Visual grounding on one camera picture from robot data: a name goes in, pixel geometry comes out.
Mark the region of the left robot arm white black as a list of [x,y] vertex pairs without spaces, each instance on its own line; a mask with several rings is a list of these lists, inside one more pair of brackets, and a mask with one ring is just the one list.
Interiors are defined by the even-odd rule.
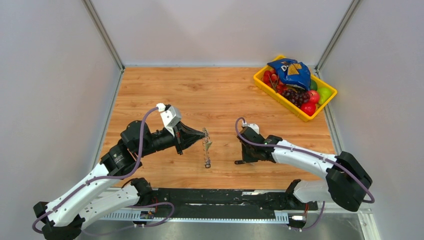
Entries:
[[98,196],[112,185],[130,177],[142,166],[140,157],[168,148],[183,150],[206,138],[181,121],[172,120],[164,128],[151,132],[146,122],[135,120],[120,134],[120,140],[93,170],[62,196],[51,202],[38,202],[35,232],[46,240],[74,240],[98,219],[122,208],[138,204],[147,207],[153,201],[150,184],[144,178],[133,178],[130,184],[105,197]]

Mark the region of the metal key organizer ring plate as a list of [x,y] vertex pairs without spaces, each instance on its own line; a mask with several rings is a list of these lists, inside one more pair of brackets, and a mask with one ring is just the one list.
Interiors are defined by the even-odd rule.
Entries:
[[208,130],[204,127],[202,129],[202,131],[205,133],[205,138],[202,140],[202,145],[203,145],[203,151],[204,151],[204,162],[207,160],[210,160],[211,163],[211,159],[210,159],[210,155],[209,155],[209,148],[212,145],[212,142],[210,140],[210,135]]

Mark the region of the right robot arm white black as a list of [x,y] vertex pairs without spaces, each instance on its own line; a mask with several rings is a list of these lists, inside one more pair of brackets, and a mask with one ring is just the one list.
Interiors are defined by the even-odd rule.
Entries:
[[237,138],[242,144],[242,159],[238,164],[269,161],[290,165],[320,178],[295,183],[293,190],[285,195],[286,204],[292,209],[308,202],[332,201],[347,211],[356,212],[362,203],[375,202],[369,191],[372,178],[349,152],[335,155],[313,151],[279,136],[264,138],[250,126],[238,131]]

